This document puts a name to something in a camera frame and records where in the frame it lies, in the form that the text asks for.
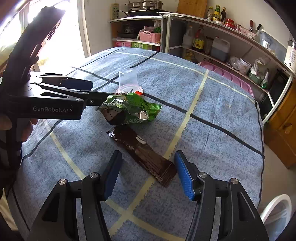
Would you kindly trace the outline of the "person left hand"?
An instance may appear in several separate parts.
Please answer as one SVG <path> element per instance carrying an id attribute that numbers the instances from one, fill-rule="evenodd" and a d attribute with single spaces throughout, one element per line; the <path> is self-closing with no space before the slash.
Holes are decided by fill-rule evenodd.
<path id="1" fill-rule="evenodd" d="M 1 131 L 9 131 L 12 128 L 14 128 L 14 124 L 11 121 L 11 119 L 1 113 Z M 28 140 L 28 138 L 30 137 L 32 131 L 33 131 L 33 125 L 36 125 L 38 123 L 38 119 L 36 118 L 31 118 L 28 123 L 23 127 L 22 131 L 21 131 L 21 136 L 20 136 L 20 141 L 21 142 L 26 142 Z"/>

